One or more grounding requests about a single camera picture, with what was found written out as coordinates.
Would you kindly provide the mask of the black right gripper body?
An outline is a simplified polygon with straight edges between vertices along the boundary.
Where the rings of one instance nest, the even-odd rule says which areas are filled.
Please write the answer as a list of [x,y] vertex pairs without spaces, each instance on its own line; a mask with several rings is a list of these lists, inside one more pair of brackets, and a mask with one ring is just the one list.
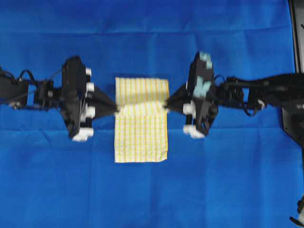
[[214,88],[213,81],[198,81],[191,93],[188,85],[185,91],[192,98],[183,104],[182,112],[186,115],[183,132],[193,139],[201,139],[209,134],[209,129],[217,117],[219,108],[213,101],[207,99],[208,92]]

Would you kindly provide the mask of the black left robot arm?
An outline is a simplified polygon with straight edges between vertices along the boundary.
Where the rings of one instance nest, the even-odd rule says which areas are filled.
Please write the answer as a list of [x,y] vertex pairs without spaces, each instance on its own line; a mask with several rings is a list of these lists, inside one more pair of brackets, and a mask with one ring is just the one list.
[[0,103],[12,109],[59,109],[68,137],[85,142],[94,135],[92,122],[118,112],[117,104],[91,81],[91,69],[81,63],[66,63],[60,70],[62,85],[50,78],[35,80],[24,70],[19,77],[0,72]]

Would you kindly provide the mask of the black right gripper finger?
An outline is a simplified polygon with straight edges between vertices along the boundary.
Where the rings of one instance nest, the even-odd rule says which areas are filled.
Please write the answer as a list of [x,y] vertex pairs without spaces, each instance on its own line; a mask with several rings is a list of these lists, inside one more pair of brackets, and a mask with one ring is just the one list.
[[193,97],[194,88],[184,83],[173,95],[166,100],[166,105],[190,104]]
[[190,105],[190,102],[183,102],[183,101],[167,102],[164,105],[164,108],[168,109],[169,111],[178,112],[182,115],[187,115],[188,113],[184,111],[185,105]]

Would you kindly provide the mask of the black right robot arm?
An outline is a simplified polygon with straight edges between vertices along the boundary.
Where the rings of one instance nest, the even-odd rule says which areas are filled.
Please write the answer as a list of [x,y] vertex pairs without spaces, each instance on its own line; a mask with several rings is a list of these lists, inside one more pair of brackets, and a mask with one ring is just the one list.
[[254,116],[268,105],[286,110],[297,138],[304,135],[304,75],[280,74],[258,80],[228,77],[219,85],[216,76],[200,73],[191,76],[164,105],[186,116],[184,133],[204,138],[219,113],[219,106],[240,109]]

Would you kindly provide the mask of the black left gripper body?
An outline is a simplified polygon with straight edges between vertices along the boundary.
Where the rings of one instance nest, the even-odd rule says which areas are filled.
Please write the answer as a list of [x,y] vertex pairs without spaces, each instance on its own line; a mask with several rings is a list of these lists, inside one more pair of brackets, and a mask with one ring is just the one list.
[[94,92],[92,72],[87,67],[68,67],[62,73],[62,106],[60,114],[75,142],[85,142],[94,135],[92,119],[95,108],[88,105],[88,93]]

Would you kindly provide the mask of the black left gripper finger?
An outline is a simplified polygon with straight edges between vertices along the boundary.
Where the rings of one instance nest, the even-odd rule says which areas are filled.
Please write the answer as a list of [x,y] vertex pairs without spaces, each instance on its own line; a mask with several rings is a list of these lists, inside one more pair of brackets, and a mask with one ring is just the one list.
[[95,115],[92,118],[93,120],[105,116],[113,115],[118,112],[118,107],[116,104],[115,105],[93,104],[92,107],[95,108]]
[[117,104],[97,86],[94,86],[93,91],[89,91],[89,98],[93,102],[97,102],[98,104],[103,104],[106,106],[117,108]]

